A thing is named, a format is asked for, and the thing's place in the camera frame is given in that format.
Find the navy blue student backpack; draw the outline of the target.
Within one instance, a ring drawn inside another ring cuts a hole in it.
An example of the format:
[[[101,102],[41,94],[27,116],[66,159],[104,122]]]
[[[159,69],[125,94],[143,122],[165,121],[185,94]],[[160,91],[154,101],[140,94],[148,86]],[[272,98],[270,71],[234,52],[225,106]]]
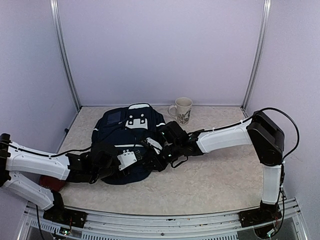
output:
[[[106,111],[97,121],[91,135],[92,144],[99,142],[114,145],[118,150],[139,150],[142,155],[147,148],[141,141],[150,137],[164,145],[159,136],[159,128],[165,125],[163,114],[156,111],[148,103],[137,103],[127,107],[119,107]],[[101,178],[108,185],[126,185],[146,179],[152,171],[144,169],[143,163],[137,161],[129,167],[135,167],[135,171],[122,179],[115,179],[114,173]]]

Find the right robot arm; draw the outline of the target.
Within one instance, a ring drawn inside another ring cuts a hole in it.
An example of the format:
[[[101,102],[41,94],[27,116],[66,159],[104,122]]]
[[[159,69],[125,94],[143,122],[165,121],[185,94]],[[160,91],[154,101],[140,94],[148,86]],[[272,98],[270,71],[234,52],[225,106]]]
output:
[[[247,119],[228,126],[187,133],[177,122],[161,125],[158,132],[162,144],[145,138],[148,157],[146,167],[159,172],[167,165],[178,167],[180,157],[195,157],[220,149],[252,145],[263,170],[263,189],[256,218],[266,222],[280,213],[279,198],[284,181],[284,132],[262,110]]]

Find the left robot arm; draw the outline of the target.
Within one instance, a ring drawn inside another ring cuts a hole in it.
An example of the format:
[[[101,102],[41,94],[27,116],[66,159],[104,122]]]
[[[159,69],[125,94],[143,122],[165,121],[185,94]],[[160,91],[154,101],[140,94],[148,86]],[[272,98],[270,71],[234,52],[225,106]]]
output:
[[[53,154],[36,151],[10,140],[10,135],[0,136],[0,186],[34,203],[44,211],[43,218],[72,226],[84,223],[87,214],[65,207],[61,194],[44,188],[27,177],[24,172],[33,173],[70,183],[95,183],[102,169],[114,174],[138,160],[137,152],[119,150],[108,143],[97,143],[81,154],[67,151]]]

